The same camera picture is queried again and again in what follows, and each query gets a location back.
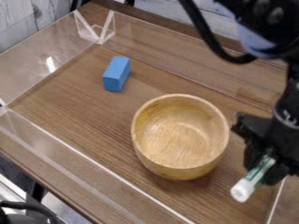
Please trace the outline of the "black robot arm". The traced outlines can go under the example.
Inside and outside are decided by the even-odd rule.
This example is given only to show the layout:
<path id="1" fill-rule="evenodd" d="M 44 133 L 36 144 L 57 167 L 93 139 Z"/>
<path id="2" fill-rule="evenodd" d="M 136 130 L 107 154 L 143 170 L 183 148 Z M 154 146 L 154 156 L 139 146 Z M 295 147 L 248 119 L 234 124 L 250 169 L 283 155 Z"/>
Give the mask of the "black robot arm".
<path id="1" fill-rule="evenodd" d="M 272 116 L 239 113 L 232 126 L 247 144 L 244 167 L 252 169 L 263 156 L 275 160 L 262 178 L 272 186 L 288 175 L 299 177 L 299 0 L 214 1 L 238 23 L 247 52 L 287 63 L 284 92 Z"/>

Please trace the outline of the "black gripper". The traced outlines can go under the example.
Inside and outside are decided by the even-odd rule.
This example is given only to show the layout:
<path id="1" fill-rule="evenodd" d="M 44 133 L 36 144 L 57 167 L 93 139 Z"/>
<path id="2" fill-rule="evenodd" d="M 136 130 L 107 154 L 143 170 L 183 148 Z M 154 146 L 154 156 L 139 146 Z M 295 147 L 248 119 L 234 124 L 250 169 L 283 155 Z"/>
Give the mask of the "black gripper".
<path id="1" fill-rule="evenodd" d="M 231 130 L 247 145 L 243 165 L 248 171 L 264 155 L 275 160 L 263 177 L 264 185 L 274 186 L 287 175 L 299 177 L 299 129 L 284 126 L 275 116 L 264 118 L 239 112 Z"/>

